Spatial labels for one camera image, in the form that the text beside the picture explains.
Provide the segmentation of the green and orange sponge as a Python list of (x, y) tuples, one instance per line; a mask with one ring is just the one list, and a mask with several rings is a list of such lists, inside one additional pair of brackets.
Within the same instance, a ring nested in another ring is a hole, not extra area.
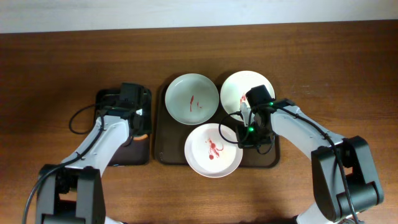
[(142, 140), (147, 139), (148, 137), (149, 137), (148, 134), (143, 134), (143, 135), (141, 135), (141, 136), (134, 136), (134, 137), (133, 137), (133, 140), (134, 140), (134, 141), (142, 141)]

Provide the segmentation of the white plate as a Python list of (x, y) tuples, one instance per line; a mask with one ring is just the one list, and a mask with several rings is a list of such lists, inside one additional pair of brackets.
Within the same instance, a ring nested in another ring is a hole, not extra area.
[(242, 103), (249, 107), (246, 93), (251, 88), (259, 85), (264, 85), (270, 96), (276, 99), (275, 91), (270, 81), (260, 73), (245, 70), (230, 75), (224, 81), (220, 91), (223, 109), (230, 114), (239, 111)]
[(243, 150), (236, 141), (236, 133), (231, 128), (217, 123), (203, 124), (188, 135), (185, 158), (202, 176), (224, 177), (234, 172), (242, 161)]

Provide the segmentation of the pale green plate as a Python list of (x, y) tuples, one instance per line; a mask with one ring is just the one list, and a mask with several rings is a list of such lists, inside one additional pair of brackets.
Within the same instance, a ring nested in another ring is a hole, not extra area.
[(220, 102), (216, 85), (206, 76), (188, 73), (174, 79), (165, 92), (165, 106), (171, 117), (182, 124), (208, 121)]

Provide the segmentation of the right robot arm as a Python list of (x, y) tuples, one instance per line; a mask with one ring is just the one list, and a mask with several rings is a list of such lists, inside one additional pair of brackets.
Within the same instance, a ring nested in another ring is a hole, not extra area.
[(311, 162), (315, 202), (295, 223), (359, 223), (358, 214), (383, 203), (384, 191), (368, 142), (324, 128), (288, 99), (275, 100), (264, 85), (246, 93), (236, 128), (238, 147), (259, 149), (282, 136)]

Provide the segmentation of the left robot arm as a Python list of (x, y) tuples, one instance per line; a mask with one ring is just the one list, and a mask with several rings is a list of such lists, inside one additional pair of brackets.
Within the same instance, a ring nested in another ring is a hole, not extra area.
[(29, 197), (36, 223), (114, 223), (107, 217), (102, 175), (111, 166), (140, 166), (150, 157), (152, 93), (123, 83), (96, 95), (93, 126), (60, 164), (46, 164)]

